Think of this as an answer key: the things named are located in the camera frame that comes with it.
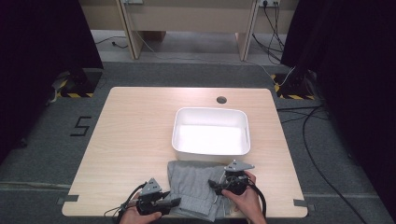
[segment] gray carpet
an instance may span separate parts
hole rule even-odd
[[[111,88],[116,86],[266,88],[277,108],[320,105],[320,100],[285,100],[259,66],[172,63],[104,63],[105,70],[92,98],[58,98],[42,113],[27,137],[28,146],[12,150],[0,166],[0,223],[112,223],[104,217],[65,217],[59,198],[67,195],[85,148]],[[287,73],[281,66],[268,72]],[[293,110],[309,113],[311,109]],[[306,142],[322,173],[359,211],[367,223],[393,223],[365,173],[348,157],[347,146],[332,116],[321,110],[305,127]],[[70,136],[80,125],[85,136]],[[280,112],[279,117],[297,176],[309,205],[304,218],[269,218],[269,223],[361,223],[353,211],[323,180],[303,141],[304,115]],[[174,223],[163,218],[160,223]]]

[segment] power outlet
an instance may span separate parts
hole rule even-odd
[[[259,0],[259,6],[264,7],[264,1],[265,0]],[[279,7],[280,0],[266,0],[267,1],[267,7]]]

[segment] desk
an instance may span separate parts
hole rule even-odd
[[[134,59],[139,58],[143,46],[138,31],[235,33],[240,59],[246,58],[256,0],[143,0],[142,5],[122,2],[117,4]]]
[[[227,98],[226,104],[217,98]],[[176,160],[172,131],[181,107],[239,109],[247,114],[257,186],[268,217],[305,217],[305,207],[271,92],[266,89],[119,87],[111,90],[65,202],[66,216],[100,217],[154,177],[168,191],[167,163]],[[242,217],[232,213],[230,217]]]

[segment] white container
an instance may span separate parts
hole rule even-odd
[[[250,151],[247,115],[232,109],[181,108],[172,146],[181,161],[241,161]]]

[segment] gray cloth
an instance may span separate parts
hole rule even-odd
[[[168,198],[181,198],[180,205],[171,214],[214,221],[230,214],[230,202],[217,197],[208,180],[219,183],[224,165],[207,161],[170,161],[168,178],[171,187]]]

